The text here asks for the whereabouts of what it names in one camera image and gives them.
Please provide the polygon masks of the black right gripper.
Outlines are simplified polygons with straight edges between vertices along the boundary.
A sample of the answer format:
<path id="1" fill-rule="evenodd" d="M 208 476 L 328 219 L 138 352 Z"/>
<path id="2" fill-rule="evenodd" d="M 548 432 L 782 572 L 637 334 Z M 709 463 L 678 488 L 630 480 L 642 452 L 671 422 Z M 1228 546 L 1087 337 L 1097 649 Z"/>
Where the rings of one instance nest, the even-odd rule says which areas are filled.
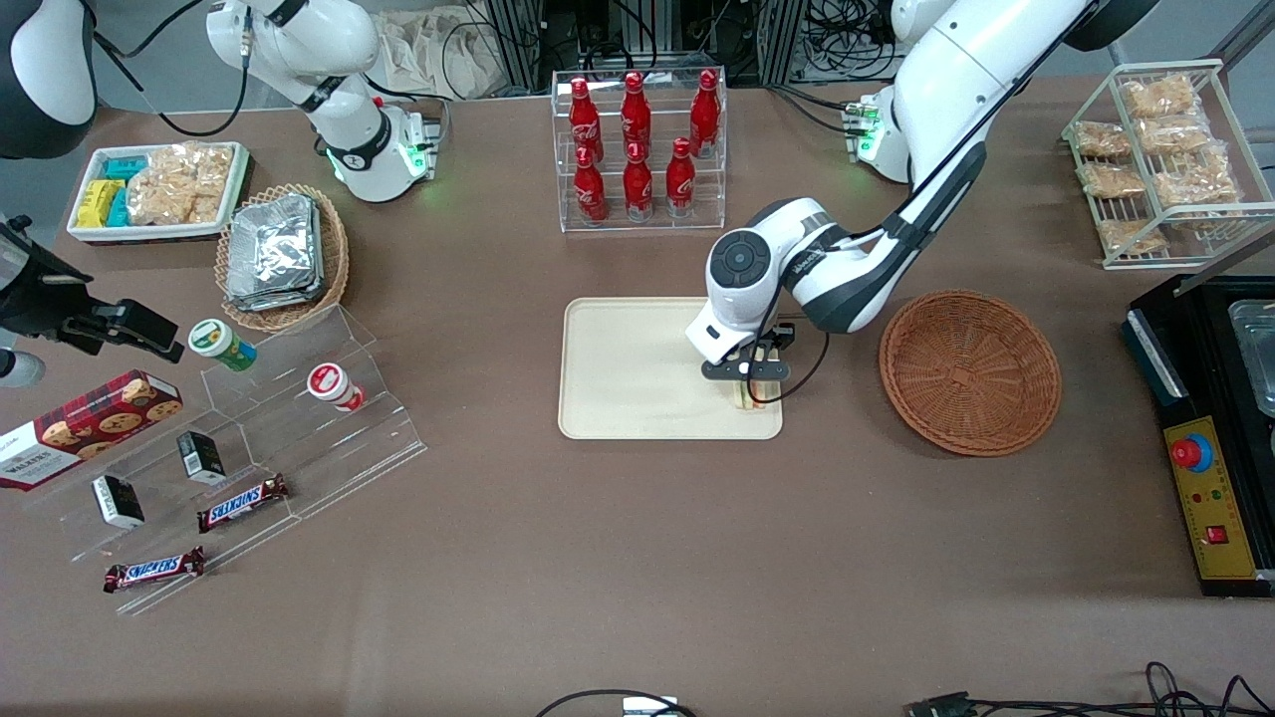
<path id="1" fill-rule="evenodd" d="M 133 299 L 103 304 L 88 285 L 93 276 L 78 270 L 29 239 L 26 214 L 3 219 L 1 324 L 28 339 L 61 342 L 96 356 L 106 344 L 129 346 L 178 364 L 185 353 L 178 325 Z"/>

